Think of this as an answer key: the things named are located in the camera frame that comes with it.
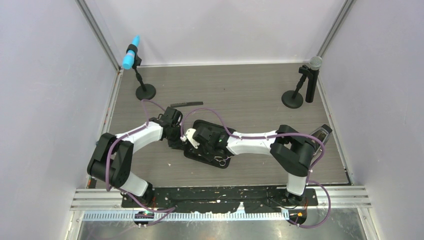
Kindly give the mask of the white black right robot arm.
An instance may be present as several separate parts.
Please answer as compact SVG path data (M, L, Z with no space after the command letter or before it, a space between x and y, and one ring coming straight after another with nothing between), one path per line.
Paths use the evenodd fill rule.
M195 157L221 168L226 168L230 159L236 155L272 156L288 174L285 192L287 202L299 205L305 199L315 145L307 135L288 125L263 133L241 133L201 126L188 129L184 136L192 145Z

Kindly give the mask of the black zip tool case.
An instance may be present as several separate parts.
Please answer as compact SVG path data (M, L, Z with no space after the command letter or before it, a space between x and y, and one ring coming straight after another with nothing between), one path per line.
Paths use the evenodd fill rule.
M205 121L205 120L198 119L193 123L192 128L197 130L200 127L222 128L223 133L226 134L222 143L223 143L224 149L227 151L230 159L227 160L225 166L220 166L219 163L216 160L214 160L214 158L204 158L203 156L196 154L194 152L195 148L190 143L186 144L186 147L184 149L184 156L188 159L192 159L192 160L195 160L195 161L198 161L198 162L201 162L201 163L204 163L204 164L208 164L208 165L211 165L211 166L214 166L214 167L217 167L217 168L221 168L221 169L227 168L230 164L231 157L234 156L234 154L231 153L230 150L227 149L228 140L229 140L230 135L227 133L227 131L225 130L225 128L223 126L215 124L215 123L211 123L211 122L208 122L208 121Z

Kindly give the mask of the black hair comb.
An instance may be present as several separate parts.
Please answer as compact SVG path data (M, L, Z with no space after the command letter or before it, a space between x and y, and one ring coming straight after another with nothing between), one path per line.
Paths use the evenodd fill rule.
M180 108L180 107L190 107L190 106L202 106L203 104L204 104L203 101L190 101L190 102L172 103L170 107Z

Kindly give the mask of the silver thinning scissors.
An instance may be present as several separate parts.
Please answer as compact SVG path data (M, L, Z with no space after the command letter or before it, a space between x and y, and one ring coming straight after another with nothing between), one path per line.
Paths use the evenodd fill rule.
M215 156L214 157L214 160L216 160L218 164L222 167L225 166L227 164L227 160L230 160L230 159L231 159L230 156L228 157Z

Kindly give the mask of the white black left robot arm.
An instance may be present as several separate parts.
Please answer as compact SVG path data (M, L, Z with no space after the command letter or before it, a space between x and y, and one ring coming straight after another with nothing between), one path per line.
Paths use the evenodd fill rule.
M143 147L164 139L172 147L179 148L180 123L183 114L167 107L163 114L150 118L146 123L128 132L114 135L104 133L97 141L87 166L87 173L98 180L108 182L111 187L134 195L141 207L153 202L153 185L131 172L133 154Z

